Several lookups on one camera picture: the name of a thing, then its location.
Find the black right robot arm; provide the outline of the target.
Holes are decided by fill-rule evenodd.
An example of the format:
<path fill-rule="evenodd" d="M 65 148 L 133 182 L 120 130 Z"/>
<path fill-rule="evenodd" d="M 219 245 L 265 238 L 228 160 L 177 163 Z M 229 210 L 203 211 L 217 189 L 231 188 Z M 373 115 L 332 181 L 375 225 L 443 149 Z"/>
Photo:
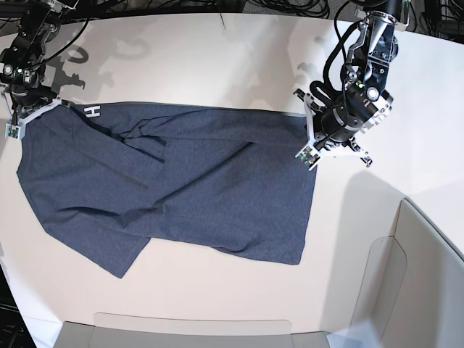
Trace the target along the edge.
<path fill-rule="evenodd" d="M 2 1 L 1 19 L 18 20 L 17 36 L 1 52 L 1 93 L 12 100 L 11 125 L 18 128 L 24 112 L 53 102 L 57 94 L 43 84 L 46 44 L 62 24 L 62 15 L 76 9 L 77 1 Z"/>

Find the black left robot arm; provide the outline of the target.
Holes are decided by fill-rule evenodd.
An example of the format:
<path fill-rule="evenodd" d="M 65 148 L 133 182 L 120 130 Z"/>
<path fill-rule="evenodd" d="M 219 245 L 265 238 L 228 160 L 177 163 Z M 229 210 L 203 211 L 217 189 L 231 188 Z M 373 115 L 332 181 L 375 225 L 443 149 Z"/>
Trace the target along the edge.
<path fill-rule="evenodd" d="M 381 123 L 391 112 L 386 90 L 392 61 L 399 52 L 396 32 L 410 21 L 410 1 L 356 1 L 359 21 L 345 33 L 323 67 L 323 79 L 309 92 L 294 95 L 304 104 L 307 143 L 296 154 L 309 170 L 326 157 L 356 156 L 366 166 L 373 160 L 355 136 Z"/>

